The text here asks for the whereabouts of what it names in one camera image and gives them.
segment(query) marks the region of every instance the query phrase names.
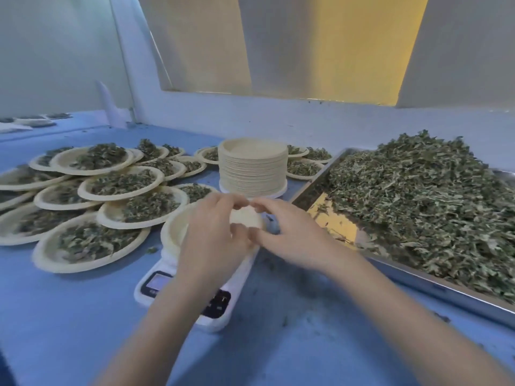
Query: kitchen scale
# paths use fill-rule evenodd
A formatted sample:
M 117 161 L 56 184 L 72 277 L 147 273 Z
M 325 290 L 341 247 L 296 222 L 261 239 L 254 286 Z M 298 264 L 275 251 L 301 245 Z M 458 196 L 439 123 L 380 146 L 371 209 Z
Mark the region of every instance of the kitchen scale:
M 234 306 L 240 297 L 241 289 L 249 276 L 258 251 L 259 247 L 256 247 L 254 253 L 243 260 L 229 281 L 219 289 L 215 298 L 211 299 L 195 322 L 196 327 L 206 332 L 215 333 L 229 323 Z M 171 254 L 167 253 L 163 248 L 161 259 L 136 285 L 134 289 L 134 299 L 136 299 L 136 302 L 149 307 L 158 292 L 170 279 L 174 278 L 177 273 L 177 265 L 169 262 L 171 259 L 173 259 Z

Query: metal tray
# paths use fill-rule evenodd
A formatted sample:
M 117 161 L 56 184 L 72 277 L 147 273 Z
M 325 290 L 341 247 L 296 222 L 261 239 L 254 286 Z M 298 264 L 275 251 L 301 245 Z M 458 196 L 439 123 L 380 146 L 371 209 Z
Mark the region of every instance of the metal tray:
M 338 155 L 325 165 L 325 168 L 321 170 L 314 179 L 305 184 L 293 195 L 290 202 L 303 210 L 308 210 L 318 199 L 320 194 L 325 191 L 331 168 L 337 165 L 344 156 L 358 150 L 359 149 L 349 148 L 338 153 Z M 468 288 L 449 283 L 443 279 L 377 256 L 368 251 L 363 250 L 361 252 L 377 269 L 393 281 L 515 329 L 515 306 L 501 299 L 493 298 Z

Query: blue tabletop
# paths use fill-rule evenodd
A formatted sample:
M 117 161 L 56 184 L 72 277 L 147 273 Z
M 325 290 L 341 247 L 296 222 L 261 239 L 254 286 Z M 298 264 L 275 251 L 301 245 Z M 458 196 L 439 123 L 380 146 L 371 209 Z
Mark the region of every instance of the blue tabletop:
M 0 139 L 0 169 L 48 149 L 141 138 L 188 154 L 220 138 L 132 125 L 128 130 L 74 127 Z M 215 170 L 185 179 L 218 187 Z M 288 180 L 288 199 L 302 183 Z M 132 293 L 158 261 L 159 229 L 132 254 L 97 270 L 55 275 L 30 262 L 34 244 L 0 249 L 0 347 L 20 386 L 92 382 L 145 316 Z M 515 370 L 515 332 L 409 288 L 403 289 Z M 193 329 L 172 372 L 173 385 L 414 385 L 410 371 L 344 292 L 325 277 L 261 250 L 231 322 L 210 335 Z

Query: person's right hand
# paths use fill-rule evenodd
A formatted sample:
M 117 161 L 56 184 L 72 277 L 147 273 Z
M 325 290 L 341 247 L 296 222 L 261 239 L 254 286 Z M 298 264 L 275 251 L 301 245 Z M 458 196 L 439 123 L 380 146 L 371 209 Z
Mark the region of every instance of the person's right hand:
M 250 205 L 258 213 L 265 211 L 275 215 L 281 228 L 281 233 L 274 235 L 250 227 L 250 239 L 286 261 L 322 271 L 327 259 L 334 255 L 332 249 L 341 246 L 308 213 L 291 203 L 280 199 L 256 198 Z

